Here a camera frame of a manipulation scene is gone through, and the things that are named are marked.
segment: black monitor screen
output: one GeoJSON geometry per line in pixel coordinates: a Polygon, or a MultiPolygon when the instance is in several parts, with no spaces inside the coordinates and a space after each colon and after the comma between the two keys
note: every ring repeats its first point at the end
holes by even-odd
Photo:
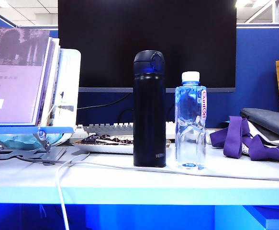
{"type": "Polygon", "coordinates": [[[235,87],[236,8],[233,0],[59,0],[62,48],[81,52],[80,87],[132,88],[133,60],[158,50],[166,87],[184,71],[199,71],[201,85],[235,87]]]}

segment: white cable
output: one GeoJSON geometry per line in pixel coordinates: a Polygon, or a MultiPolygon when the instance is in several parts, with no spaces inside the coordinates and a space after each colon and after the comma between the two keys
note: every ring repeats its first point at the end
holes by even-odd
{"type": "Polygon", "coordinates": [[[72,159],[66,161],[65,163],[61,164],[59,166],[59,168],[57,169],[56,171],[56,187],[57,187],[57,190],[58,190],[58,195],[59,195],[59,200],[61,202],[61,207],[62,207],[62,213],[63,213],[63,219],[64,219],[64,224],[65,224],[65,229],[66,230],[69,230],[69,224],[68,224],[68,218],[67,218],[67,213],[66,213],[66,207],[65,207],[65,202],[64,202],[64,198],[63,198],[63,194],[62,194],[62,189],[61,189],[61,185],[60,185],[60,177],[59,177],[59,171],[61,168],[63,168],[65,165],[67,164],[70,164],[75,158],[78,158],[78,157],[87,157],[88,155],[87,154],[81,154],[81,155],[78,155],[78,156],[75,156],[73,157],[72,159]]]}
{"type": "Polygon", "coordinates": [[[225,174],[218,174],[214,175],[207,172],[202,172],[201,174],[193,173],[189,170],[186,171],[176,171],[172,169],[158,169],[155,167],[122,167],[122,166],[115,166],[109,164],[99,164],[99,163],[92,163],[92,162],[85,162],[85,161],[74,161],[72,164],[87,164],[94,165],[98,168],[107,168],[107,169],[120,169],[120,170],[133,170],[133,171],[144,171],[144,172],[156,172],[156,173],[175,173],[175,174],[185,174],[185,175],[193,175],[193,176],[209,176],[209,177],[223,177],[223,178],[236,178],[236,179],[252,179],[252,180],[271,180],[271,181],[279,181],[279,178],[258,178],[258,177],[251,177],[251,176],[229,176],[225,174]]]}
{"type": "Polygon", "coordinates": [[[52,112],[52,110],[53,110],[55,107],[56,107],[56,105],[54,104],[54,105],[51,107],[51,109],[49,110],[49,112],[48,112],[47,116],[45,117],[45,119],[44,119],[43,121],[40,122],[40,126],[43,126],[43,124],[44,124],[45,122],[47,122],[50,113],[52,112]]]}

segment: cable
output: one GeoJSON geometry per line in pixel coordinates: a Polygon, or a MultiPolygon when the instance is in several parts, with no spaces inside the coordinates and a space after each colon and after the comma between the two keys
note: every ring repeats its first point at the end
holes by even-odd
{"type": "MultiPolygon", "coordinates": [[[[51,163],[51,164],[62,164],[66,161],[50,161],[50,160],[42,160],[42,159],[26,159],[17,156],[18,159],[28,161],[28,162],[37,162],[37,163],[51,163]]],[[[132,171],[144,171],[144,172],[155,172],[155,173],[175,173],[175,174],[185,174],[185,175],[193,175],[193,176],[208,176],[208,177],[221,177],[221,178],[235,178],[235,179],[252,179],[252,180],[267,180],[267,181],[279,181],[279,178],[255,178],[255,177],[242,177],[242,176],[227,176],[227,175],[213,175],[213,174],[194,174],[190,171],[175,171],[170,169],[158,169],[154,167],[122,167],[122,166],[115,166],[115,165],[108,165],[108,164],[98,164],[98,163],[92,163],[92,162],[85,162],[85,161],[74,161],[70,162],[69,164],[66,164],[68,166],[77,167],[75,164],[86,164],[86,167],[92,167],[90,165],[93,165],[97,168],[104,168],[107,169],[120,169],[120,170],[132,170],[132,171]]]]}
{"type": "Polygon", "coordinates": [[[109,104],[101,104],[101,105],[87,106],[87,107],[78,108],[78,110],[79,110],[79,109],[99,108],[99,107],[105,107],[105,106],[109,106],[109,105],[112,105],[112,104],[116,104],[116,103],[122,101],[123,99],[127,98],[130,94],[131,94],[131,92],[129,92],[129,93],[126,94],[124,97],[120,98],[119,100],[117,100],[117,101],[115,101],[115,102],[112,102],[112,103],[109,103],[109,104]]]}
{"type": "Polygon", "coordinates": [[[40,219],[42,219],[43,217],[47,218],[45,208],[42,204],[39,205],[39,214],[40,214],[40,219]]]}
{"type": "Polygon", "coordinates": [[[87,157],[86,154],[81,154],[81,155],[78,155],[78,156],[75,156],[73,158],[71,158],[70,160],[66,161],[65,163],[63,163],[62,165],[59,166],[59,168],[57,169],[56,171],[56,187],[57,187],[57,190],[58,190],[58,195],[59,195],[59,200],[61,202],[61,207],[62,207],[62,213],[63,213],[63,219],[64,219],[64,224],[65,224],[65,229],[66,230],[69,230],[69,223],[68,223],[68,218],[67,218],[67,213],[66,213],[66,207],[65,207],[65,202],[64,202],[64,198],[63,198],[63,193],[62,193],[62,189],[61,189],[61,185],[60,185],[60,176],[59,176],[59,171],[60,169],[62,169],[66,164],[68,163],[71,163],[75,158],[78,158],[78,157],[82,157],[82,156],[85,156],[87,157]]]}
{"type": "Polygon", "coordinates": [[[124,112],[126,112],[126,111],[134,111],[134,109],[133,108],[128,108],[128,109],[123,109],[119,114],[118,114],[118,117],[117,117],[117,123],[119,124],[119,123],[121,123],[120,122],[120,119],[121,119],[121,117],[122,117],[122,114],[124,113],[124,112]]]}
{"type": "MultiPolygon", "coordinates": [[[[57,215],[58,215],[61,219],[64,219],[62,210],[58,209],[58,207],[57,207],[55,204],[53,204],[53,207],[54,207],[55,212],[57,213],[57,215]]],[[[68,223],[69,223],[69,224],[72,224],[72,221],[71,221],[69,218],[68,218],[68,223]]]]}
{"type": "Polygon", "coordinates": [[[52,110],[53,110],[55,107],[56,107],[56,105],[54,104],[54,105],[51,107],[51,109],[49,110],[49,112],[48,112],[47,116],[45,117],[45,119],[44,119],[43,121],[41,121],[40,126],[43,126],[43,124],[44,124],[45,122],[47,122],[50,113],[52,112],[52,110]]]}

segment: metal book stand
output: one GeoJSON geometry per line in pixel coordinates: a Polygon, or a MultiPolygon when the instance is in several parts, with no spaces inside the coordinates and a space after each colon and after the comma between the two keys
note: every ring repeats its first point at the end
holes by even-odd
{"type": "Polygon", "coordinates": [[[20,150],[7,148],[0,141],[0,160],[20,156],[24,159],[42,159],[56,161],[66,152],[66,147],[52,147],[46,140],[50,133],[73,133],[72,127],[35,127],[35,126],[0,126],[0,134],[33,134],[42,147],[34,150],[20,150]]]}

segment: ceiling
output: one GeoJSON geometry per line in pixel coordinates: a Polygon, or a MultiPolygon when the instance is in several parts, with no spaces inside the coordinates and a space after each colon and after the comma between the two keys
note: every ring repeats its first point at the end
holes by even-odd
{"type": "MultiPolygon", "coordinates": [[[[245,7],[237,8],[237,23],[245,23],[262,7],[252,7],[250,4],[245,7]]],[[[258,15],[251,23],[271,23],[272,7],[268,7],[264,12],[258,15]]]]}
{"type": "MultiPolygon", "coordinates": [[[[0,8],[0,15],[18,26],[57,25],[57,0],[6,0],[6,2],[10,7],[0,8]]],[[[251,4],[237,8],[237,23],[245,23],[261,8],[262,6],[253,7],[251,4]]],[[[268,7],[251,21],[251,23],[271,22],[272,7],[268,7]]]]}

